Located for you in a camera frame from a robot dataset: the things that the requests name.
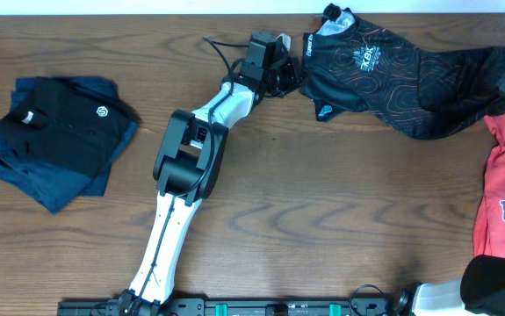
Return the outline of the black orange-patterned jersey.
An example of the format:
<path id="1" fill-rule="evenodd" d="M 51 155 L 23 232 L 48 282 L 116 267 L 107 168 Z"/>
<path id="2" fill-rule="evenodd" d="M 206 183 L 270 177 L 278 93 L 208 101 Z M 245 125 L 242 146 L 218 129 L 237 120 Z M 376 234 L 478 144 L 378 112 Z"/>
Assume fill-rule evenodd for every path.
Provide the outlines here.
<path id="1" fill-rule="evenodd" d="M 368 111 L 409 138 L 437 140 L 505 113 L 505 47 L 428 51 L 334 4 L 305 34 L 302 66 L 300 92 L 321 122 Z"/>

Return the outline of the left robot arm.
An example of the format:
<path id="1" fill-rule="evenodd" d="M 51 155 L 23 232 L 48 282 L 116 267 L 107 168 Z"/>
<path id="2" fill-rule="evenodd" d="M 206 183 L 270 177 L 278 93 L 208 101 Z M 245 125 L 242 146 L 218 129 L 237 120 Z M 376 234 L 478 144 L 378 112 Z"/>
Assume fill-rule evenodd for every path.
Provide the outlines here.
<path id="1" fill-rule="evenodd" d="M 157 315 L 170 298 L 191 220 L 213 191 L 227 134 L 262 100 L 284 97 L 302 79 L 296 57 L 262 68 L 259 80 L 229 74 L 219 93 L 194 111 L 172 113 L 153 169 L 156 215 L 141 266 L 119 297 L 120 315 Z"/>

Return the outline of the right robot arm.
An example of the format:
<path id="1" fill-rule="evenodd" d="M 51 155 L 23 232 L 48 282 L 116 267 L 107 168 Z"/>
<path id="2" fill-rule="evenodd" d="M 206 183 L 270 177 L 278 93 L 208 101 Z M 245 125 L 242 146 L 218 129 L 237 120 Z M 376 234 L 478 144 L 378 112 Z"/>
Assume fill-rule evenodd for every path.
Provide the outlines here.
<path id="1" fill-rule="evenodd" d="M 393 315 L 505 315 L 505 47 L 420 56 L 422 107 L 442 114 L 480 108 L 497 144 L 487 159 L 464 275 L 416 283 L 389 307 Z"/>

